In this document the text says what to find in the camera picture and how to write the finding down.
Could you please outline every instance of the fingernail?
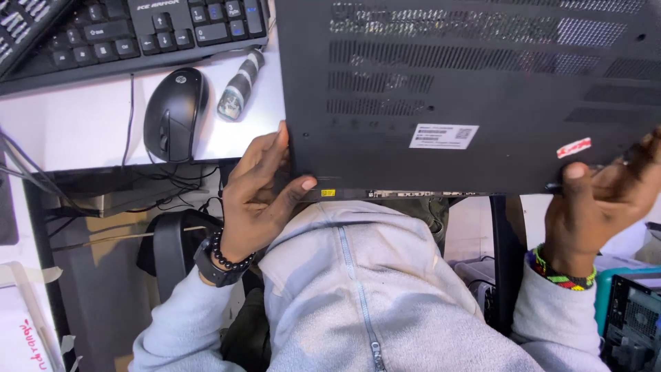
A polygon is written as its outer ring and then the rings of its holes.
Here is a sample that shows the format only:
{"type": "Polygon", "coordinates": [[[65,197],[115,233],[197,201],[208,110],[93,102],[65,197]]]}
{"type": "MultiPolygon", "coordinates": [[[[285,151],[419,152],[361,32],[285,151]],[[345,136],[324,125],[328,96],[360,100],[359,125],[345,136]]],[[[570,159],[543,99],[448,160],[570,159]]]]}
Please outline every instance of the fingernail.
{"type": "Polygon", "coordinates": [[[316,179],[308,179],[307,181],[303,182],[301,187],[303,188],[303,190],[308,191],[316,185],[317,185],[317,180],[316,179]]]}
{"type": "Polygon", "coordinates": [[[569,179],[581,178],[585,175],[585,169],[579,164],[572,164],[567,167],[564,175],[569,179]]]}

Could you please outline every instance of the mouse scroll wheel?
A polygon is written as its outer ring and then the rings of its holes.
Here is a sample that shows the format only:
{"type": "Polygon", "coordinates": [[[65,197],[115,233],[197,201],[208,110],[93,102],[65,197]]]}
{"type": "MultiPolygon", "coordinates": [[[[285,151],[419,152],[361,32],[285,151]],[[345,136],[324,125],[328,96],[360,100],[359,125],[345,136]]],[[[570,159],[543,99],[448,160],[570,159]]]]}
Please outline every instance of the mouse scroll wheel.
{"type": "Polygon", "coordinates": [[[161,151],[167,152],[167,136],[161,135],[161,142],[159,145],[161,146],[161,151]]]}

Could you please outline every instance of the zipper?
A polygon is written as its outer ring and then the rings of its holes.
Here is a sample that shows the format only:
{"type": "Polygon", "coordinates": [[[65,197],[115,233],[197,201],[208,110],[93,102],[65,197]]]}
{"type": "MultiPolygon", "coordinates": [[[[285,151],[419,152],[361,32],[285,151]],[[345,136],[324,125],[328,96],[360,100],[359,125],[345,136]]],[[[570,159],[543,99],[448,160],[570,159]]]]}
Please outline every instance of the zipper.
{"type": "Polygon", "coordinates": [[[354,270],[354,260],[351,258],[351,252],[349,252],[349,242],[346,239],[346,231],[344,231],[344,226],[339,228],[340,230],[340,241],[342,242],[342,253],[344,254],[344,264],[346,269],[349,272],[349,277],[356,283],[358,288],[358,297],[360,298],[360,307],[363,312],[363,319],[365,320],[365,325],[368,329],[369,336],[369,346],[372,350],[372,358],[374,359],[374,370],[376,372],[386,372],[385,364],[383,364],[383,356],[381,355],[381,344],[379,340],[376,339],[376,334],[374,329],[371,326],[371,321],[369,319],[368,313],[368,302],[365,299],[365,291],[363,290],[362,283],[356,278],[356,271],[354,270]]]}

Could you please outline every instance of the zipper pull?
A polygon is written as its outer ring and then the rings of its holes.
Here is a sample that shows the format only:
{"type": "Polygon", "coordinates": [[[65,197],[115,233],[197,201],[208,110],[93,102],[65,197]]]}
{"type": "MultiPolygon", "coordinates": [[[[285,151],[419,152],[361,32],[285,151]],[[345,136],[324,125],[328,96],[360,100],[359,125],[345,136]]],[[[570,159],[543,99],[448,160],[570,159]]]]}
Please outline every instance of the zipper pull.
{"type": "Polygon", "coordinates": [[[383,358],[381,357],[381,345],[377,341],[374,341],[371,343],[371,347],[376,372],[386,372],[385,364],[383,364],[383,358]]]}

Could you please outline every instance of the sleeve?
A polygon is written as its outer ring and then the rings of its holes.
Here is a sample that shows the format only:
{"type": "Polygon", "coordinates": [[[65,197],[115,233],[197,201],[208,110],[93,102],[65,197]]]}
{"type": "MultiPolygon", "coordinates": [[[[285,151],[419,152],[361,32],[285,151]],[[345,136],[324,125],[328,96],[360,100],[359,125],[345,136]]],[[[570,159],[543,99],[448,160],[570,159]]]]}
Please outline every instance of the sleeve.
{"type": "Polygon", "coordinates": [[[203,283],[193,267],[151,312],[151,325],[133,344],[129,371],[243,371],[219,352],[221,313],[232,287],[203,283]]]}
{"type": "Polygon", "coordinates": [[[525,263],[512,339],[547,372],[609,371],[599,358],[596,291],[595,285],[583,291],[556,285],[525,263]]]}

